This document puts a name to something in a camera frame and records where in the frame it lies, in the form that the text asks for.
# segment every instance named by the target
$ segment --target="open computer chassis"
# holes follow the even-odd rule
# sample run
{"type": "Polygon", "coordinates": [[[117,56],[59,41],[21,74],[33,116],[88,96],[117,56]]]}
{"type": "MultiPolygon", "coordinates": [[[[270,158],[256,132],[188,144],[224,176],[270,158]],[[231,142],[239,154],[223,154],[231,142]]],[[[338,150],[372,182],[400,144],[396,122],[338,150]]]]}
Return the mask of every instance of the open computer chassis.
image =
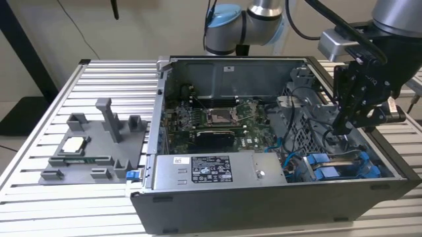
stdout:
{"type": "Polygon", "coordinates": [[[175,56],[157,65],[131,195],[149,234],[351,221],[420,183],[376,129],[330,134],[332,79],[314,58],[175,56]]]}

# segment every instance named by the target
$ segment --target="green circuit board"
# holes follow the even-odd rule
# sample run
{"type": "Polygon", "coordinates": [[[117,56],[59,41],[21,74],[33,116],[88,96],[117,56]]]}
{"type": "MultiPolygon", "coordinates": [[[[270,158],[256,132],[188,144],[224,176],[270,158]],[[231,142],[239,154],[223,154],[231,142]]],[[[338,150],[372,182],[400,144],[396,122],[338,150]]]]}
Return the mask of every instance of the green circuit board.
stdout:
{"type": "Polygon", "coordinates": [[[264,106],[258,100],[241,99],[227,108],[191,108],[180,105],[167,110],[168,143],[171,154],[207,152],[239,152],[254,150],[260,153],[275,144],[275,135],[264,114],[264,106]],[[200,132],[233,134],[232,146],[217,151],[192,151],[195,136],[200,132]]]}

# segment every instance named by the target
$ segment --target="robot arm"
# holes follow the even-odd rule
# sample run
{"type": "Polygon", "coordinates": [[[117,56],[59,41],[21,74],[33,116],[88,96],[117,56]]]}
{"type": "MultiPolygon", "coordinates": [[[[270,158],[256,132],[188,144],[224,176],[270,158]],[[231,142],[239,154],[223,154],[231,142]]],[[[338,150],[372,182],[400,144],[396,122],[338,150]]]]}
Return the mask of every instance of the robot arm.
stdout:
{"type": "MultiPolygon", "coordinates": [[[[422,66],[422,0],[378,0],[372,20],[352,24],[319,0],[304,1],[335,24],[322,33],[320,52],[330,61],[350,62],[334,71],[339,113],[332,134],[348,134],[352,126],[404,121],[394,99],[422,66]]],[[[264,45],[279,37],[279,0],[254,0],[247,11],[220,4],[209,13],[205,49],[211,55],[231,54],[240,45],[264,45]]]]}
{"type": "Polygon", "coordinates": [[[332,134],[347,134],[351,125],[374,127],[404,121],[394,99],[422,66],[422,1],[378,0],[372,21],[347,24],[354,32],[338,23],[340,18],[327,13],[318,0],[306,2],[336,25],[322,33],[320,52],[331,61],[351,61],[334,70],[339,114],[332,134]]]}

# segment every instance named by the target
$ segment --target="black pole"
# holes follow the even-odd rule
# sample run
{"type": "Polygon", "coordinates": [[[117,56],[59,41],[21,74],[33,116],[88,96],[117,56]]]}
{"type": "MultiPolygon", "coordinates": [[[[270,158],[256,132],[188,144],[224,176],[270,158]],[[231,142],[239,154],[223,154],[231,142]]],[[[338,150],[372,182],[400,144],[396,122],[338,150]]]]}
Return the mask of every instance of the black pole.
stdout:
{"type": "Polygon", "coordinates": [[[0,30],[10,44],[16,55],[37,85],[48,103],[57,96],[57,88],[47,72],[39,55],[18,24],[6,0],[0,0],[0,30]]]}

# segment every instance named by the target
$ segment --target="screw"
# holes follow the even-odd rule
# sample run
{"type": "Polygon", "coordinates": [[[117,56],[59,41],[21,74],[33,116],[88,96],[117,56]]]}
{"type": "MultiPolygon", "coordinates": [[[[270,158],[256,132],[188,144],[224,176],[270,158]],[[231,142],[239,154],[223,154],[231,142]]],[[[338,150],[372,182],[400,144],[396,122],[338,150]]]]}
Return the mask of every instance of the screw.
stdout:
{"type": "Polygon", "coordinates": [[[262,179],[264,176],[264,172],[262,170],[256,170],[256,176],[259,179],[262,179]]]}

